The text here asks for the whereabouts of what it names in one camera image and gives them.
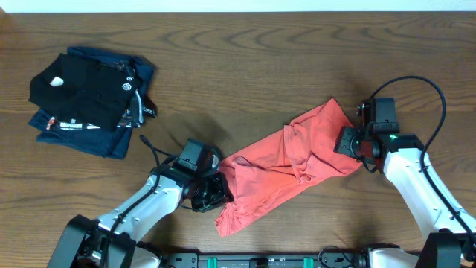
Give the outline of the red printed t-shirt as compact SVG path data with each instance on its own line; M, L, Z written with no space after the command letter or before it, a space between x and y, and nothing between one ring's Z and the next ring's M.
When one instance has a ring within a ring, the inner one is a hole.
M341 128L350 125L330 99L222 160L219 170L234 199L215 221L219 236L243 230L311 186L358 170L355 159L334 151Z

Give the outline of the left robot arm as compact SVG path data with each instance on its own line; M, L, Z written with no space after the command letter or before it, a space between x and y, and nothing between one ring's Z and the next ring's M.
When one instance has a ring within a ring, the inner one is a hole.
M159 267L162 257L141 239L184 200L204 213L232 200L223 173L191 176L176 168L154 168L146 184L107 214L72 218L59 239L49 267Z

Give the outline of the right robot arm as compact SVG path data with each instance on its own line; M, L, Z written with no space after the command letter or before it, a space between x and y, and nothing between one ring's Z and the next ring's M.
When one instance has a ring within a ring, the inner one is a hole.
M475 218L453 197L439 178L422 142L414 134L370 135L342 127L336 153L384 174L411 211L425 241L419 255L398 246L371 246L367 267L459 267L475 262Z

